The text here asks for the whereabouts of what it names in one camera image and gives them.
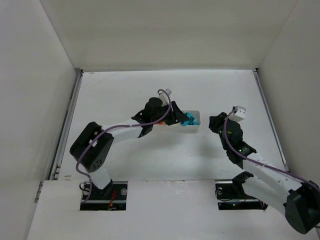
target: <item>purple cable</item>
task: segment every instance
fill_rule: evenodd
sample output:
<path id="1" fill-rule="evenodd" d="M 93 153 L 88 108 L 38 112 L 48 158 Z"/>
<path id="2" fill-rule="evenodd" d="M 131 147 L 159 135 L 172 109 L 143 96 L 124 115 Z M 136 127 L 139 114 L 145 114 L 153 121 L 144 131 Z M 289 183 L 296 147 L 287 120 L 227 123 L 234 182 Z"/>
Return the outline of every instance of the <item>purple cable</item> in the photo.
<path id="1" fill-rule="evenodd" d="M 109 132 L 109 131 L 112 130 L 112 129 L 116 129 L 116 128 L 131 128 L 131 127 L 144 127 L 144 126 L 154 125 L 154 124 L 157 124 L 157 123 L 161 122 L 161 121 L 168 115 L 168 113 L 170 112 L 170 109 L 172 108 L 172 104 L 171 104 L 170 96 L 167 94 L 167 92 L 166 92 L 165 90 L 159 89 L 159 90 L 158 90 L 158 94 L 159 94 L 159 92 L 163 92 L 163 93 L 166 95 L 166 97 L 168 98 L 168 102 L 169 102 L 168 109 L 166 110 L 165 114 L 164 114 L 162 117 L 160 117 L 160 118 L 159 118 L 158 120 L 156 120 L 156 121 L 148 122 L 148 123 L 133 124 L 133 125 L 128 125 L 128 124 L 125 125 L 125 124 L 123 124 L 123 125 L 114 125 L 114 126 L 111 126 L 111 127 L 107 128 L 106 130 L 102 131 L 100 134 L 98 134 L 98 135 L 90 142 L 90 144 L 85 148 L 85 150 L 83 151 L 83 153 L 80 155 L 78 161 L 76 161 L 75 170 L 76 170 L 78 173 L 80 173 L 80 174 L 88 177 L 88 179 L 89 179 L 89 192 L 88 192 L 88 195 L 86 196 L 86 199 L 82 202 L 82 204 L 85 203 L 85 202 L 90 198 L 90 195 L 91 195 L 91 192 L 92 192 L 92 185 L 93 185 L 93 183 L 92 183 L 92 181 L 91 181 L 90 175 L 89 175 L 88 173 L 83 172 L 83 171 L 81 171 L 81 170 L 79 169 L 79 165 L 80 165 L 82 159 L 84 158 L 84 156 L 86 155 L 86 153 L 89 151 L 89 149 L 94 145 L 94 143 L 95 143 L 102 135 L 104 135 L 105 133 Z"/>
<path id="2" fill-rule="evenodd" d="M 271 170 L 273 170 L 273 171 L 276 171 L 276 172 L 279 172 L 279 173 L 282 173 L 282 174 L 285 174 L 285 175 L 289 175 L 290 177 L 292 177 L 292 178 L 294 178 L 294 179 L 298 179 L 298 180 L 300 180 L 301 182 L 303 182 L 303 183 L 309 185 L 310 187 L 314 188 L 316 191 L 318 191 L 318 193 L 320 193 L 320 189 L 319 189 L 316 185 L 314 185 L 313 183 L 311 183 L 311 182 L 309 182 L 308 180 L 304 179 L 303 177 L 300 177 L 300 176 L 298 176 L 298 175 L 295 175 L 295 174 L 293 174 L 293 173 L 291 173 L 291 172 L 287 172 L 287 171 L 278 169 L 278 168 L 273 167 L 273 166 L 265 165 L 265 164 L 263 164 L 263 163 L 261 163 L 261 162 L 259 162 L 259 161 L 253 160 L 253 159 L 251 159 L 251 158 L 249 158 L 249 157 L 246 157 L 246 156 L 242 155 L 241 153 L 239 153 L 237 150 L 235 150 L 234 147 L 233 147 L 233 146 L 231 145 L 231 143 L 229 142 L 229 139 L 228 139 L 228 137 L 227 137 L 226 132 L 227 132 L 227 122 L 228 122 L 228 119 L 229 119 L 229 117 L 230 117 L 233 113 L 235 113 L 236 111 L 237 111 L 237 109 L 235 108 L 233 111 L 231 111 L 231 112 L 226 116 L 226 118 L 224 119 L 223 132 L 222 132 L 223 138 L 225 139 L 225 141 L 226 141 L 226 143 L 228 144 L 229 148 L 230 148 L 235 154 L 237 154 L 239 157 L 241 157 L 241 158 L 243 158 L 243 159 L 245 159 L 245 160 L 248 160 L 248 161 L 250 161 L 250 162 L 252 162 L 252 163 L 255 163 L 255 164 L 258 164 L 258 165 L 260 165 L 260 166 L 263 166 L 263 167 L 265 167 L 265 168 L 267 168 L 267 169 L 271 169 Z"/>

